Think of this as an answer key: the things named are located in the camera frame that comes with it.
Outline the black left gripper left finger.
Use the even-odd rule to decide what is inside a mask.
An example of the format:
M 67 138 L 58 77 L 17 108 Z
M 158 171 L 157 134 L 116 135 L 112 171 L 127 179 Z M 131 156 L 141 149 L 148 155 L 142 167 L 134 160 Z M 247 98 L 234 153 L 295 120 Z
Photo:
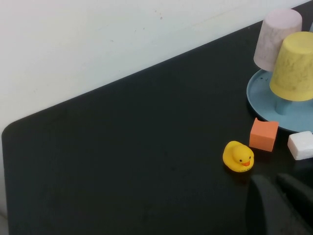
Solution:
M 251 177 L 246 200 L 248 235 L 307 235 L 308 225 L 283 193 L 262 175 Z

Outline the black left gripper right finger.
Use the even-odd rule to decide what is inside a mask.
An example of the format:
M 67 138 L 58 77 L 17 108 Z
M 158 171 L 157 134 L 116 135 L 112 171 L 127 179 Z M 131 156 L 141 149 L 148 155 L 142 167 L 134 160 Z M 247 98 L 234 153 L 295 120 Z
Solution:
M 313 189 L 289 174 L 278 174 L 277 232 L 279 235 L 313 233 Z

